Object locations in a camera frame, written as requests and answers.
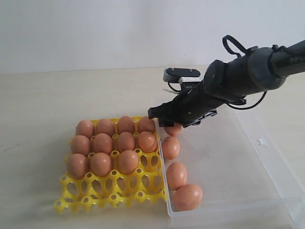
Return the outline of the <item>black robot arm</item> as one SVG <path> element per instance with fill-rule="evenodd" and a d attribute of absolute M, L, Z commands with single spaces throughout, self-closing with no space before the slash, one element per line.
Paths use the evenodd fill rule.
<path fill-rule="evenodd" d="M 305 70 L 305 43 L 290 47 L 245 48 L 232 36 L 222 39 L 224 48 L 233 54 L 232 43 L 238 49 L 235 59 L 225 63 L 213 61 L 204 75 L 196 69 L 167 68 L 163 80 L 171 86 L 180 85 L 176 96 L 169 102 L 148 110 L 150 119 L 157 118 L 159 126 L 182 127 L 198 125 L 217 113 L 217 108 L 227 105 L 232 109 L 246 110 L 246 97 L 278 89 L 290 75 Z"/>

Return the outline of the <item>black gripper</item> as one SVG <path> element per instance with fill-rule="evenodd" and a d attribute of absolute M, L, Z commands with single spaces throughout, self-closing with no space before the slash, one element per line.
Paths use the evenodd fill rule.
<path fill-rule="evenodd" d="M 207 113 L 224 103 L 225 100 L 208 95 L 201 81 L 193 88 L 179 92 L 173 100 L 149 108 L 148 117 L 158 118 L 160 127 L 181 124 L 186 128 L 199 124 Z"/>

